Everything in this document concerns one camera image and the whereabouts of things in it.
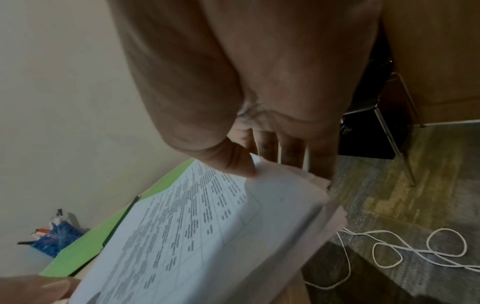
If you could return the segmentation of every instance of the wall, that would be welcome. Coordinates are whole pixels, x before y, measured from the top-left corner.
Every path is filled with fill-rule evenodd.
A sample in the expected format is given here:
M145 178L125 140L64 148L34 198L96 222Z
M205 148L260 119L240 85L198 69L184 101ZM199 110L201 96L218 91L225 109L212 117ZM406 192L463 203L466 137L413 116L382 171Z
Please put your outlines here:
M161 140L104 1L0 4L0 275L50 261L20 240L57 208L94 227L186 158Z
M480 119L480 2L387 0L382 20L423 120Z

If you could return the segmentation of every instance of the wooden panel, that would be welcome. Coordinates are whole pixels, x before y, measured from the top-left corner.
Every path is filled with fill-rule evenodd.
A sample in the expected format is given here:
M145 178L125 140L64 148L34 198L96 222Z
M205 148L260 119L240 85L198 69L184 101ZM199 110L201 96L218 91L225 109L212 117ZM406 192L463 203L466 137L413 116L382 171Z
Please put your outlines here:
M385 0L382 20L423 120L480 119L480 1Z

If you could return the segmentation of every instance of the stack of papers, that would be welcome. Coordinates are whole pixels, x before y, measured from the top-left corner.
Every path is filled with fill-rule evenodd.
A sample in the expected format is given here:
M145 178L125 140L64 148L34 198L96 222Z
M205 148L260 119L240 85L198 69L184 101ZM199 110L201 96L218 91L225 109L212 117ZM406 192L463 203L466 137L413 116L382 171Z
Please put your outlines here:
M328 181L254 160L250 179L194 161L133 206L69 303L272 301L346 214Z

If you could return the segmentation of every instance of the green folder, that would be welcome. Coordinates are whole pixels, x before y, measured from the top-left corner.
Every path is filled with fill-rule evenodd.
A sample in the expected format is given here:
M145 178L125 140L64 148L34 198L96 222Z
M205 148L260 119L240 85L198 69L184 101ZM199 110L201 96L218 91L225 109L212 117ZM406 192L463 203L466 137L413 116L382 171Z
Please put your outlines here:
M138 204L141 204L143 199L170 187L193 161L193 159L189 159L167 173L142 195L142 199ZM113 235L118 225L130 210L132 204L125 206L105 222L63 249L56 258L40 272L40 275L53 277L69 276L97 256L103 249L103 243L108 241L110 236Z

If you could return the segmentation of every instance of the chair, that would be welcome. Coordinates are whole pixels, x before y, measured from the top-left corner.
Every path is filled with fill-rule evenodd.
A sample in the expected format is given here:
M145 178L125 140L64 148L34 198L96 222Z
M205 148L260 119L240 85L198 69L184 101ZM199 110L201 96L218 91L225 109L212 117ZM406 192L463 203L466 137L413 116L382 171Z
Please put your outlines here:
M408 104L415 114L420 126L424 127L403 77L398 72L394 71L394 63L391 59L388 42L382 37L377 39L372 49L367 68L365 69L362 79L353 95L352 104L344 116L364 111L374 111L393 151L395 152L395 155L400 159L405 175L410 180L411 186L415 187L416 183L412 168L405 155L398 148L397 143L395 142L395 139L379 109L380 93L382 92L385 83L392 80L400 80L407 96Z

